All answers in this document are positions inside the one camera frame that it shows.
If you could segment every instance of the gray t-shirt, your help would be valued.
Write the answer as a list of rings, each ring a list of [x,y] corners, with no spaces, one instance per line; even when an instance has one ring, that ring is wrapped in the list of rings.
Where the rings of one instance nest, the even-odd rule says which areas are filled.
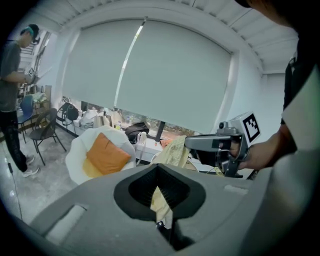
[[[0,59],[0,78],[5,78],[13,71],[18,71],[21,49],[16,41],[4,46]],[[18,83],[0,79],[0,111],[16,110]]]

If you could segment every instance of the bottle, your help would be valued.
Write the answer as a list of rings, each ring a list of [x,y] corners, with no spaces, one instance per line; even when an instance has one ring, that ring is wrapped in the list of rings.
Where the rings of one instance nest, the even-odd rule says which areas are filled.
[[[115,126],[115,128],[116,128],[117,130],[120,130],[120,129],[121,129],[121,122],[120,122],[120,121],[118,121],[118,124]]]

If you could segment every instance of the gray plastic surface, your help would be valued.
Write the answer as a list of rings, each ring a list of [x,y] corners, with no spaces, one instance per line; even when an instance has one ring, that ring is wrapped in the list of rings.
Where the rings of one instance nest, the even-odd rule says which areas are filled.
[[[181,233],[195,242],[177,252],[154,222],[129,218],[114,201],[117,183],[148,166],[83,183],[47,207],[31,227],[45,237],[70,208],[79,205],[86,212],[61,244],[76,255],[258,255],[304,212],[319,178],[319,155],[319,150],[288,155],[273,169],[260,171],[254,181],[170,166],[201,184],[206,192],[196,214],[177,221]]]

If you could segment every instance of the backpack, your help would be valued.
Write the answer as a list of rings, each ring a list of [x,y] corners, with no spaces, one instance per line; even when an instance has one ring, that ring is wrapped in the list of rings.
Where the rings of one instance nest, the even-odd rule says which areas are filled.
[[[136,144],[138,140],[138,134],[142,132],[148,134],[149,131],[149,127],[146,125],[145,122],[137,122],[129,126],[125,130],[125,135],[127,135],[131,144]]]
[[[61,116],[56,116],[56,119],[62,122],[64,126],[69,124],[66,123],[66,118],[70,121],[74,121],[78,119],[79,111],[78,109],[72,105],[70,102],[65,102],[58,110],[58,113],[61,112]]]

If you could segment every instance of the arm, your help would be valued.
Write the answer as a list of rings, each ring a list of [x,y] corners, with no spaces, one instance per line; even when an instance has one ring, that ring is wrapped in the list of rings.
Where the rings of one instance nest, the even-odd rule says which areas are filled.
[[[232,143],[231,154],[236,156],[238,150],[239,145]],[[270,167],[273,166],[279,158],[294,151],[294,140],[288,127],[282,124],[279,130],[266,142],[257,143],[250,147],[246,161],[240,164],[239,169],[249,168],[260,170],[265,167]]]
[[[23,72],[17,72],[17,71],[13,71],[1,79],[7,82],[14,82],[14,83],[27,83],[30,80],[28,76],[25,75]]]

